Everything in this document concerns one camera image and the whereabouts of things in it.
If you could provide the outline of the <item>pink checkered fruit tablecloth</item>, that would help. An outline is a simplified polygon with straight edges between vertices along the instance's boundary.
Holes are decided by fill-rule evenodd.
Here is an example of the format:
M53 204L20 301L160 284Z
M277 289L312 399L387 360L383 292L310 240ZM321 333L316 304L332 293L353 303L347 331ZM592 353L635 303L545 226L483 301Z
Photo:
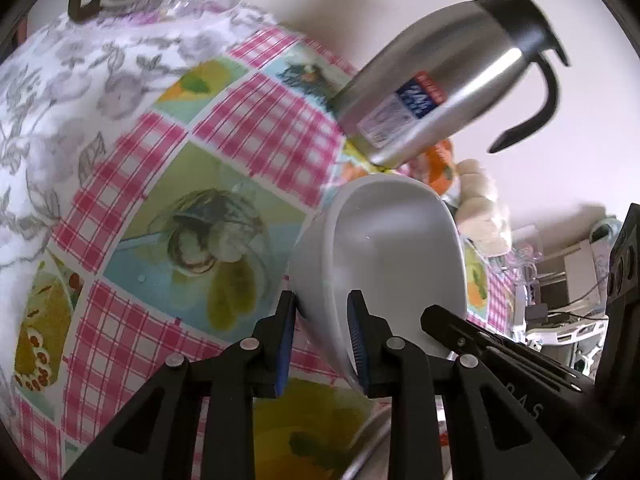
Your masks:
M305 221L340 184L322 99L347 64L269 26L190 68L115 142L54 228L27 294L4 422L59 479L172 352L248 335Z

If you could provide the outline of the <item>grey floral white cloth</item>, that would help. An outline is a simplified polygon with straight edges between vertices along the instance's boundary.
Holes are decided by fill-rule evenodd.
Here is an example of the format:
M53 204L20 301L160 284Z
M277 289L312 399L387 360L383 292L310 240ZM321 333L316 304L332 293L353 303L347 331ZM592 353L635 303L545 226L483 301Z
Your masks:
M230 51L274 16L138 12L85 24L61 15L1 64L1 419L27 294L54 228L116 140L190 68Z

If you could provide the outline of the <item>large metal plate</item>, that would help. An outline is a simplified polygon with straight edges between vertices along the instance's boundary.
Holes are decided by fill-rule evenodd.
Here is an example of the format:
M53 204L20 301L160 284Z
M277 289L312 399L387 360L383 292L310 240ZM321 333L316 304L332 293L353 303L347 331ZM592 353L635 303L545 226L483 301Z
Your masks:
M391 429L392 407L387 404L373 413L356 432L349 445L346 465L335 478L386 480Z

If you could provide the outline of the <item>white square bowl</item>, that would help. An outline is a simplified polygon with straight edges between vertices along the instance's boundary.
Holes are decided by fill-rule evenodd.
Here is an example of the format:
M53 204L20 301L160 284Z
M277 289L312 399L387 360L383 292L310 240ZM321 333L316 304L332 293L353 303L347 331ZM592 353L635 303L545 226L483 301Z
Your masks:
M430 356L448 350L422 330L437 304L466 317L463 249L454 219L428 186L394 174L353 180L311 220L288 265L290 289L311 343L352 388L359 386L347 322L357 289L371 314Z

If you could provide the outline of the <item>white chair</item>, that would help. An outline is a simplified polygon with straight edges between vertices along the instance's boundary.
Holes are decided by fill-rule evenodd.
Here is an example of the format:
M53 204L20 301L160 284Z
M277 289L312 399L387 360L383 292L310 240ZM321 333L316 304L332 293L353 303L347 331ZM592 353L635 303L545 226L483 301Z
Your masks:
M566 366L590 358L602 348L608 329L604 312L569 307L548 312L543 320L528 321L524 344Z

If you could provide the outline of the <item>stainless steel thermos jug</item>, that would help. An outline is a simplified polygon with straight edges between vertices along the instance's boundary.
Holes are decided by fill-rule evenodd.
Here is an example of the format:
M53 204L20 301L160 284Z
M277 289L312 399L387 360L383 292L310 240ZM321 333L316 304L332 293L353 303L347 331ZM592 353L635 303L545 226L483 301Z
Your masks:
M331 110L360 154L395 169L488 112L537 65L546 100L531 118L498 135L488 148L498 153L554 116L560 86L549 51L570 62L533 0L463 1L403 30L337 92Z

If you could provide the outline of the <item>pack of white buns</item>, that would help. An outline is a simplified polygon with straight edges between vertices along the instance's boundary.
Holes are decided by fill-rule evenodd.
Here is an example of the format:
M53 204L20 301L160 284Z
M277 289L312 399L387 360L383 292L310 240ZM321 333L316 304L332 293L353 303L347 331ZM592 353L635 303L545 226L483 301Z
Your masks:
M495 179L476 159L457 164L460 200L454 221L458 231L478 252L495 258L512 248L510 210L500 198Z

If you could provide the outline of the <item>clear glass mug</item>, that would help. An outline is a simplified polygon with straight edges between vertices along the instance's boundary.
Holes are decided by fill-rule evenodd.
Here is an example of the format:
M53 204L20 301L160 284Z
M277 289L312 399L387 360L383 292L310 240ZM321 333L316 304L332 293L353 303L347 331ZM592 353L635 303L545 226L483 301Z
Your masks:
M531 285L538 281L537 263L544 258L544 254L537 243L516 243L510 257L518 284Z

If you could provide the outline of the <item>orange snack packet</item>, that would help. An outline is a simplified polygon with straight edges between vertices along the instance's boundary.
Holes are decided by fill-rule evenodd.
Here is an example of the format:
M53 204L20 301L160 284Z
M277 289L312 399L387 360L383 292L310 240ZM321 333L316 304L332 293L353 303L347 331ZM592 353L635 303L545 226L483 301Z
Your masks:
M428 185L438 195L443 196L456 178L454 147L449 139L445 139L398 168L388 169L373 165L352 142L346 141L337 159L338 183L350 182L368 174L400 174Z

